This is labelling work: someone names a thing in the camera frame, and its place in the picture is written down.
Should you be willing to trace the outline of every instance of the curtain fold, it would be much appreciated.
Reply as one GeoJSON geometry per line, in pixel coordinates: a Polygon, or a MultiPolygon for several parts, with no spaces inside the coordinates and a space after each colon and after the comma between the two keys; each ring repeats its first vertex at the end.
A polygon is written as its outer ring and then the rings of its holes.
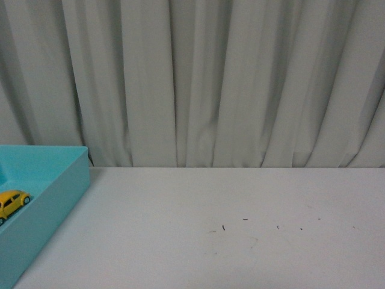
{"type": "Polygon", "coordinates": [[[0,1],[0,143],[95,166],[382,167],[385,2],[0,1]]]}

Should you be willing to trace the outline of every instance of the white backdrop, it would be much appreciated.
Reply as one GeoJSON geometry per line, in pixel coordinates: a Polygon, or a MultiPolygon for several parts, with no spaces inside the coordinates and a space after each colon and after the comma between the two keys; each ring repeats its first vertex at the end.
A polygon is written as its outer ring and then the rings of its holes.
{"type": "Polygon", "coordinates": [[[385,165],[385,1],[0,0],[0,143],[95,166],[385,165]]]}

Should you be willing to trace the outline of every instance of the plastic tray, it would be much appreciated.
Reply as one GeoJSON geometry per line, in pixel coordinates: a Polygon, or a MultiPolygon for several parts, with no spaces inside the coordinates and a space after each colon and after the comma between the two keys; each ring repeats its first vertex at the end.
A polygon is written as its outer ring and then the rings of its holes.
{"type": "Polygon", "coordinates": [[[0,192],[32,195],[0,226],[0,288],[11,288],[90,185],[83,146],[0,146],[0,192]]]}

